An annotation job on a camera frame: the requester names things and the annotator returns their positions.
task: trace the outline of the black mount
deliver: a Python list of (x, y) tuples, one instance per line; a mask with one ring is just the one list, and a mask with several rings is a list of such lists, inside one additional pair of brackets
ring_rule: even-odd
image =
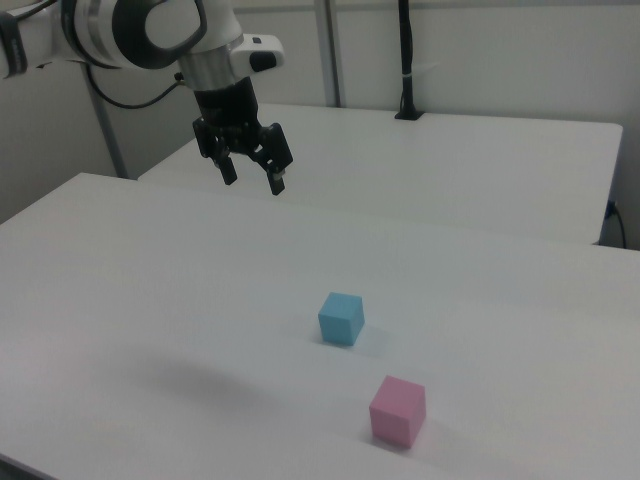
[(398, 0), (400, 16), (400, 52), (402, 55), (402, 100), (400, 111), (396, 114), (398, 120), (417, 120), (424, 112), (416, 110), (413, 103), (413, 34), (409, 18), (409, 0)]
[(226, 185), (238, 179), (231, 152), (248, 156), (267, 173), (271, 193), (284, 190), (282, 176), (293, 162), (282, 127), (258, 122), (258, 102), (251, 79), (222, 90), (195, 92), (202, 117), (193, 122), (200, 153), (220, 169)]

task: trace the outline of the table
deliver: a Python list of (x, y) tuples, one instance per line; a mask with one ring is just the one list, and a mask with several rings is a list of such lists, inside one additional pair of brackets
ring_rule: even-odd
[[(0, 452), (55, 478), (633, 478), (640, 257), (81, 175), (0, 226)], [(362, 295), (322, 344), (329, 291)], [(385, 375), (427, 388), (371, 439)]]
[[(294, 164), (279, 201), (582, 244), (597, 243), (622, 128), (611, 124), (262, 105)], [(266, 199), (262, 169), (236, 156), (226, 187), (191, 142), (142, 182)]]

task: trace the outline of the pink cube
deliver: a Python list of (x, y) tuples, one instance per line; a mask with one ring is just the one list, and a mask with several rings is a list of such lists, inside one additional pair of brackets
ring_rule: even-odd
[(373, 436), (411, 448), (427, 416), (422, 385), (387, 376), (371, 405)]

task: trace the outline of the black pole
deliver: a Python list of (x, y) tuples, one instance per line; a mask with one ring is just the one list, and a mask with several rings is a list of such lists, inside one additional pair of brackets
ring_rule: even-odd
[(402, 55), (402, 100), (396, 118), (398, 120), (417, 120), (423, 112), (418, 112), (413, 103), (413, 76), (411, 73), (413, 34), (409, 18), (409, 0), (398, 0), (398, 14), (400, 18), (400, 53)]

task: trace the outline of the blue cube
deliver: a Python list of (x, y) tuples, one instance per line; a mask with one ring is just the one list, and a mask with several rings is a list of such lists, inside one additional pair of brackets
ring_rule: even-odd
[(364, 325), (362, 297), (330, 293), (318, 319), (325, 342), (351, 346)]

